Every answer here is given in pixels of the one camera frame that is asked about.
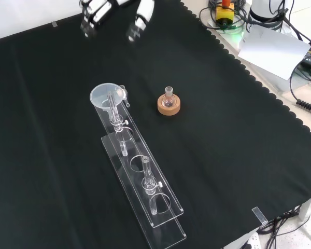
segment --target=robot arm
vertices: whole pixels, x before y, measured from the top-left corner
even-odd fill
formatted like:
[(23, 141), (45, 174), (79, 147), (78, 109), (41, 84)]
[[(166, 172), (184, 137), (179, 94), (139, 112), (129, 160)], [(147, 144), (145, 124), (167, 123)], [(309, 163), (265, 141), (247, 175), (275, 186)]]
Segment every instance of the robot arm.
[[(96, 34), (97, 28), (105, 21), (108, 14), (130, 0), (80, 0), (83, 8), (81, 29), (86, 37)], [(135, 22), (130, 25), (127, 36), (131, 42), (140, 37), (150, 21), (154, 9), (154, 0), (141, 0)]]

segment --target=transparent glassware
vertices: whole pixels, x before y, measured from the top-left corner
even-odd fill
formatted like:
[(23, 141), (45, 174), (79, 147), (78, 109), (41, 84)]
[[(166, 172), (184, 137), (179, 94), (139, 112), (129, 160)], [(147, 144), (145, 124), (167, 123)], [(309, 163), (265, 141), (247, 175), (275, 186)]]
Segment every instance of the transparent glassware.
[(175, 105), (176, 100), (175, 96), (173, 95), (173, 87), (166, 87), (165, 88), (165, 95), (162, 98), (162, 105), (166, 107), (172, 107)]
[(127, 108), (128, 92), (112, 83), (95, 87), (90, 100), (107, 132), (102, 143), (152, 249), (187, 236), (177, 217), (183, 208), (161, 172)]

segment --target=white paper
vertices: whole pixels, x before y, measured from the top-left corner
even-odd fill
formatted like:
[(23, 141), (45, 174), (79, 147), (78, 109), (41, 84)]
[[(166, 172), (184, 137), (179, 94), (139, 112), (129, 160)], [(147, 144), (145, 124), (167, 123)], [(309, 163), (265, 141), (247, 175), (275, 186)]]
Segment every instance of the white paper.
[(254, 25), (238, 56), (288, 80), (309, 49), (294, 37)]

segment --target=hole in acrylic stand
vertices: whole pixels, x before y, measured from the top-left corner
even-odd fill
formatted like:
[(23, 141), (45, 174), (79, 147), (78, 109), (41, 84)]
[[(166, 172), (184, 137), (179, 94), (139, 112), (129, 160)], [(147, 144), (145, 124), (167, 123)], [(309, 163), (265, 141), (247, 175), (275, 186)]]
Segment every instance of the hole in acrylic stand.
[(134, 132), (129, 127), (122, 127), (120, 132), (115, 132), (115, 137), (119, 142), (128, 142), (133, 138)]
[(157, 214), (163, 214), (167, 212), (171, 207), (171, 200), (164, 193), (157, 193), (150, 199), (150, 205), (155, 201), (157, 207)]
[(142, 160), (134, 160), (136, 158), (139, 158), (139, 157), (143, 157), (143, 155), (137, 155), (137, 156), (134, 156), (131, 160), (130, 160), (130, 167), (133, 171), (135, 172), (143, 172), (143, 165), (142, 165)]
[(143, 180), (142, 180), (142, 187), (143, 187), (143, 189), (145, 189), (145, 190), (147, 190), (147, 191), (152, 191), (152, 190), (154, 190), (158, 185), (157, 185), (157, 179), (153, 176), (152, 177), (152, 179), (153, 179), (153, 181), (155, 182), (155, 185), (154, 185), (154, 187), (153, 188), (146, 188), (145, 187), (145, 177), (143, 178)]

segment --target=white surface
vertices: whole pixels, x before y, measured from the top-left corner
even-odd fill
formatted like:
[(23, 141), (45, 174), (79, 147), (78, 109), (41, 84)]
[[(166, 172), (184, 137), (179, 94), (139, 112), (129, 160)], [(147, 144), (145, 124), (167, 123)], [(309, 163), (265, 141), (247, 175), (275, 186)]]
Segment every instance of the white surface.
[(0, 38), (78, 13), (78, 0), (0, 0)]
[(238, 57), (288, 80), (309, 44), (258, 25), (251, 29)]

